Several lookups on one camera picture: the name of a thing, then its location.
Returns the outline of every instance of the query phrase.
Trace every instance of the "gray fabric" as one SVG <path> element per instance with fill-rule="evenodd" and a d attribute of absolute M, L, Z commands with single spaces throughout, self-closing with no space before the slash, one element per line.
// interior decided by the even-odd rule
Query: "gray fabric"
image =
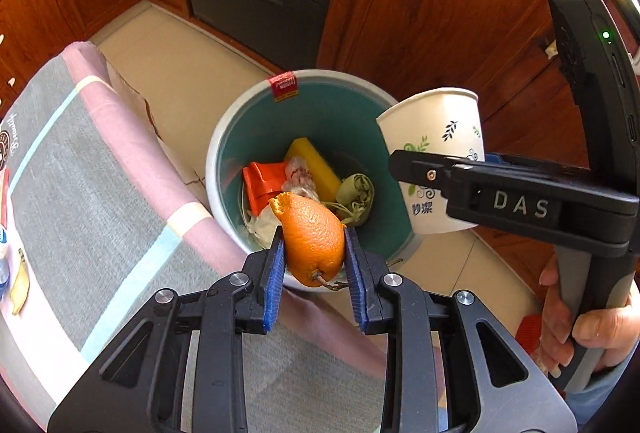
<path fill-rule="evenodd" d="M 62 118 L 74 124 L 62 124 Z M 166 223 L 129 182 L 79 97 L 62 118 L 44 137 L 12 198 L 19 201 L 16 226 L 42 291 L 81 349 Z"/>
<path fill-rule="evenodd" d="M 161 288 L 172 288 L 178 294 L 204 290 L 213 285 L 220 276 L 213 271 L 186 243 L 181 242 L 171 258 L 158 271 L 152 282 L 140 291 L 140 295 L 127 312 L 127 315 L 111 334 L 113 339 L 122 327 L 140 310 L 151 296 Z"/>
<path fill-rule="evenodd" d="M 31 371 L 1 314 L 0 365 L 20 400 L 28 403 L 29 411 L 40 424 L 46 424 L 56 404 Z M 0 431 L 2 431 L 2 418 L 0 418 Z"/>
<path fill-rule="evenodd" d="M 11 133 L 12 130 L 7 119 L 15 116 L 13 121 L 18 132 L 18 147 L 14 147 L 14 152 L 7 161 L 7 167 L 11 171 L 18 168 L 42 127 L 73 88 L 73 80 L 64 60 L 60 57 L 49 61 L 33 76 L 28 88 L 24 89 L 18 100 L 9 109 L 1 125 L 3 130 Z"/>
<path fill-rule="evenodd" d="M 199 333 L 191 338 L 182 430 L 191 433 Z M 251 433 L 372 433 L 380 426 L 385 383 L 366 377 L 276 324 L 242 336 L 244 396 Z"/>

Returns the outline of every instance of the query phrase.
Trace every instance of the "banana peel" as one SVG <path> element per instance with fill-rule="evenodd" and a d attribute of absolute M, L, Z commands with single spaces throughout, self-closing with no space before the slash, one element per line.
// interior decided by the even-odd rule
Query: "banana peel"
<path fill-rule="evenodd" d="M 27 270 L 27 260 L 24 257 L 24 251 L 18 249 L 20 254 L 20 267 L 18 267 L 18 274 L 15 276 L 14 285 L 9 292 L 9 298 L 11 303 L 14 304 L 14 310 L 11 312 L 14 316 L 20 314 L 24 302 L 27 301 L 29 295 L 29 271 Z"/>

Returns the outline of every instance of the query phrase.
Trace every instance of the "red object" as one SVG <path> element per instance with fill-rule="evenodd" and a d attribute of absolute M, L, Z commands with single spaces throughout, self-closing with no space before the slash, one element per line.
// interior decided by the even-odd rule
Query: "red object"
<path fill-rule="evenodd" d="M 9 170 L 7 168 L 0 172 L 0 190 L 0 224 L 6 229 L 6 198 L 9 195 Z"/>
<path fill-rule="evenodd" d="M 540 342 L 542 334 L 542 314 L 527 316 L 522 320 L 516 333 L 516 341 L 531 355 Z"/>
<path fill-rule="evenodd" d="M 284 172 L 286 162 L 276 164 L 259 164 L 252 162 L 242 168 L 242 176 L 246 185 L 246 195 L 249 207 L 255 217 L 267 207 L 269 199 L 282 193 L 282 185 L 287 180 Z"/>
<path fill-rule="evenodd" d="M 293 72 L 285 72 L 269 80 L 271 93 L 277 102 L 298 95 L 298 79 Z"/>

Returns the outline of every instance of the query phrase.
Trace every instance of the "pink stripe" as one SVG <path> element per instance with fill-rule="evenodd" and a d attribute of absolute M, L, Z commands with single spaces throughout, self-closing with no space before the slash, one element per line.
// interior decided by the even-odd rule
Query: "pink stripe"
<path fill-rule="evenodd" d="M 36 416 L 30 410 L 29 406 L 24 401 L 20 393 L 18 393 L 18 391 L 15 389 L 15 386 L 12 384 L 6 371 L 2 369 L 2 365 L 0 365 L 0 377 L 2 377 L 2 380 L 6 384 L 6 387 L 9 388 L 9 391 L 14 394 L 15 400 L 18 401 L 18 404 L 20 404 L 21 408 L 25 410 L 27 414 L 33 419 L 33 421 L 40 427 L 40 429 L 44 431 L 45 430 L 44 424 L 36 418 Z"/>
<path fill-rule="evenodd" d="M 89 43 L 74 43 L 62 57 L 77 84 L 87 76 L 108 80 L 106 61 Z M 113 156 L 158 215 L 167 220 L 177 209 L 196 199 L 184 186 L 155 136 L 122 104 L 118 95 L 94 82 L 80 96 L 95 127 Z M 185 241 L 217 273 L 239 270 L 245 256 L 212 219 L 202 220 Z M 283 291 L 280 321 L 303 339 L 365 373 L 383 377 L 385 354 L 340 315 L 322 311 L 313 302 Z"/>

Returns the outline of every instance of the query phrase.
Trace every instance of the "orange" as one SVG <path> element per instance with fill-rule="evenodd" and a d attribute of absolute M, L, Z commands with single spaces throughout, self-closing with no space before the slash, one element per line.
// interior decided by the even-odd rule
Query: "orange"
<path fill-rule="evenodd" d="M 344 226 L 330 210 L 290 192 L 269 200 L 282 224 L 287 268 L 302 285 L 319 287 L 338 274 L 344 257 Z"/>

